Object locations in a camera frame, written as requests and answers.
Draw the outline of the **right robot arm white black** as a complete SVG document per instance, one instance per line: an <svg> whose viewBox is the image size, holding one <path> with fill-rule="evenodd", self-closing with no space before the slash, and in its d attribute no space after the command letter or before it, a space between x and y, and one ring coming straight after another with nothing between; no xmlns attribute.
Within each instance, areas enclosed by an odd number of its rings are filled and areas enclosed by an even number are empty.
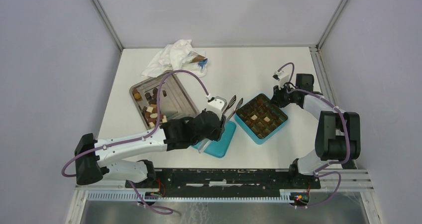
<svg viewBox="0 0 422 224"><path fill-rule="evenodd" d="M315 175L332 164L345 164L360 156L360 116L346 112L329 102L322 93L314 91L312 74L297 74L295 83L290 75L275 72L278 85L273 88L271 103L279 108L296 104L318 120L315 147L306 156L297 158L289 167L288 183L302 187L307 176Z"/></svg>

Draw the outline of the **teal chocolate box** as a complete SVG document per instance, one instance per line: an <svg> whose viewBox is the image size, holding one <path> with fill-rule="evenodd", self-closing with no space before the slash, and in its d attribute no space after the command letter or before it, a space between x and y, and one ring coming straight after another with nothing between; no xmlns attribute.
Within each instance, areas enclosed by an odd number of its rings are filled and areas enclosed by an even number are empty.
<svg viewBox="0 0 422 224"><path fill-rule="evenodd" d="M251 119L254 114L258 117L256 120ZM235 112L234 119L256 144L261 145L287 123L288 116L260 93L242 105Z"/></svg>

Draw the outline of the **stainless steel tray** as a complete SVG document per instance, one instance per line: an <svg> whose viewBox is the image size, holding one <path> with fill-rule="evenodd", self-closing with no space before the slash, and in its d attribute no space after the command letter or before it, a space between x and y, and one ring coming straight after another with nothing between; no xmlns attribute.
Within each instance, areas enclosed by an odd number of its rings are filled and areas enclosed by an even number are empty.
<svg viewBox="0 0 422 224"><path fill-rule="evenodd" d="M158 91L161 81L169 72L148 78L129 88L135 107L147 129L153 129L157 120L157 98L160 99L161 121L195 117L199 110L176 75L169 76Z"/></svg>

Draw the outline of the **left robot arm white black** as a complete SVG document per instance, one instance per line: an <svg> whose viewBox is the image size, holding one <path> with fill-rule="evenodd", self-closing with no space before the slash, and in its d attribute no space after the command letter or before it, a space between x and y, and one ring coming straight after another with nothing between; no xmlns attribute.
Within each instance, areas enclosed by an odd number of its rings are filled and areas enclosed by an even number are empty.
<svg viewBox="0 0 422 224"><path fill-rule="evenodd" d="M202 111L196 117L172 119L156 130L116 139L95 139L92 133L81 137L75 149L76 183L90 185L106 180L129 180L150 188L156 183L153 163L129 157L187 149L204 139L220 140L226 117Z"/></svg>

